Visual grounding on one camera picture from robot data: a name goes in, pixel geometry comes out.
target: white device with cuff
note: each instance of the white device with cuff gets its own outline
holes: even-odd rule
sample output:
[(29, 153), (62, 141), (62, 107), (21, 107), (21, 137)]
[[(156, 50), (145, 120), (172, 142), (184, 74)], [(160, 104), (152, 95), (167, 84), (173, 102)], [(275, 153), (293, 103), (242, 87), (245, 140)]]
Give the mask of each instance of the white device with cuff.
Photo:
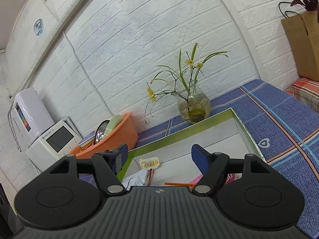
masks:
[(11, 115), (29, 146), (27, 156), (40, 171), (67, 155), (82, 139), (69, 118), (54, 124), (33, 87), (16, 95)]

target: plaid cushion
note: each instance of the plaid cushion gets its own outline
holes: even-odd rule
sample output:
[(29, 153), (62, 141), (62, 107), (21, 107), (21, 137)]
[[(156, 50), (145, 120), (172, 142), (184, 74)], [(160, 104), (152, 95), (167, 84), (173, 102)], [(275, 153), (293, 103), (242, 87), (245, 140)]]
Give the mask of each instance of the plaid cushion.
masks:
[(289, 87), (287, 93), (319, 113), (319, 82), (302, 77)]

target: gray ribbed panel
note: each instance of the gray ribbed panel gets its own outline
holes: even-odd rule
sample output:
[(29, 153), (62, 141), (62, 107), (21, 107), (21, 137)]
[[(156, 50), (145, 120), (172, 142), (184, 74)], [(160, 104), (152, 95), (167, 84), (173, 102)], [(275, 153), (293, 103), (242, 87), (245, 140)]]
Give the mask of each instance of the gray ribbed panel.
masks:
[(26, 228), (16, 239), (306, 239), (295, 227), (260, 232), (233, 224), (206, 197), (186, 187), (133, 187), (110, 198), (84, 224), (61, 231)]

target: orange plastic basin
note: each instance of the orange plastic basin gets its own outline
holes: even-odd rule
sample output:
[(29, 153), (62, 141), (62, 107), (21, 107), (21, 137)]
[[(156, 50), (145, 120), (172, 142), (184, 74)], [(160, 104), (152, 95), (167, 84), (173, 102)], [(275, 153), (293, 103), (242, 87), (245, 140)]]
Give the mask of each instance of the orange plastic basin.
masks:
[(138, 141), (138, 133), (131, 116), (131, 112), (122, 114), (124, 119), (103, 140), (84, 151), (80, 151), (80, 148), (76, 146), (69, 154), (75, 155), (77, 159), (85, 159), (90, 158), (94, 153), (116, 149), (121, 144), (127, 144), (129, 150), (132, 150)]

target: brown paper bag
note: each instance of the brown paper bag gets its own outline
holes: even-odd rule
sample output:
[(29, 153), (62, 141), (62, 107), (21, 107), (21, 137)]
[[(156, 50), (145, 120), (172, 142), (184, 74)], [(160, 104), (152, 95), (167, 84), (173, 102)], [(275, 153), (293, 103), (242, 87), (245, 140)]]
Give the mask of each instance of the brown paper bag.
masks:
[(319, 81), (319, 23), (317, 11), (281, 20), (298, 74)]

